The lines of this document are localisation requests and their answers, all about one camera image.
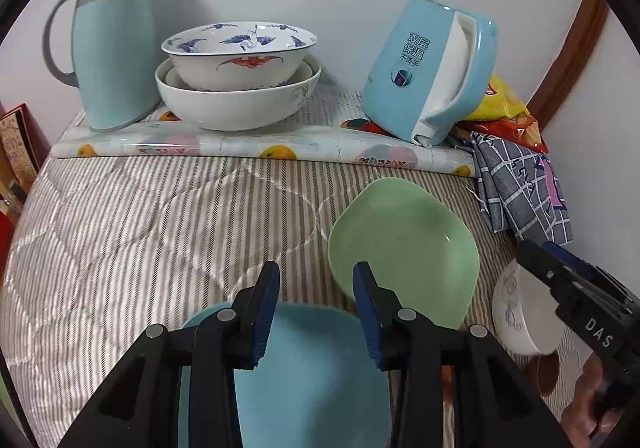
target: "gray jug handle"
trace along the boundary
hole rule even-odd
[[[44,57],[44,63],[49,69],[49,72],[53,75],[54,78],[60,80],[66,85],[70,85],[72,87],[78,86],[78,78],[76,77],[76,73],[63,73],[56,66],[53,61],[53,56],[51,56],[51,47],[50,47],[50,36],[51,36],[51,24],[53,22],[53,17],[56,15],[56,12],[68,0],[59,0],[56,4],[56,7],[53,8],[53,11],[47,18],[47,23],[44,26],[44,33],[42,34],[42,56]]]

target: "brown wooden trim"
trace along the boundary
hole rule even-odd
[[[608,12],[605,0],[582,0],[558,58],[527,105],[541,130],[580,78],[600,38]]]

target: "blue electric kettle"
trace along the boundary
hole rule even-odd
[[[482,102],[494,68],[495,22],[434,0],[409,0],[362,92],[387,132],[433,146]]]
[[[49,46],[53,17],[42,37],[47,69],[66,85],[78,87],[86,118],[94,130],[116,130],[138,121],[158,104],[154,79],[156,38],[148,0],[78,0],[72,29],[74,72],[63,73]]]

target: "red bat illustration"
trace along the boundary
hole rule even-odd
[[[232,58],[231,60],[227,60],[222,62],[220,65],[224,65],[225,63],[235,63],[236,65],[241,65],[242,67],[249,67],[249,69],[255,69],[260,65],[263,65],[271,60],[280,60],[284,62],[284,60],[279,56],[265,56],[264,58],[260,58],[259,56],[248,56],[247,58]]]

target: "folded cloth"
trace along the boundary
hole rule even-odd
[[[548,157],[495,136],[470,136],[480,212],[489,228],[511,228],[519,240],[539,245],[571,242],[569,213]]]

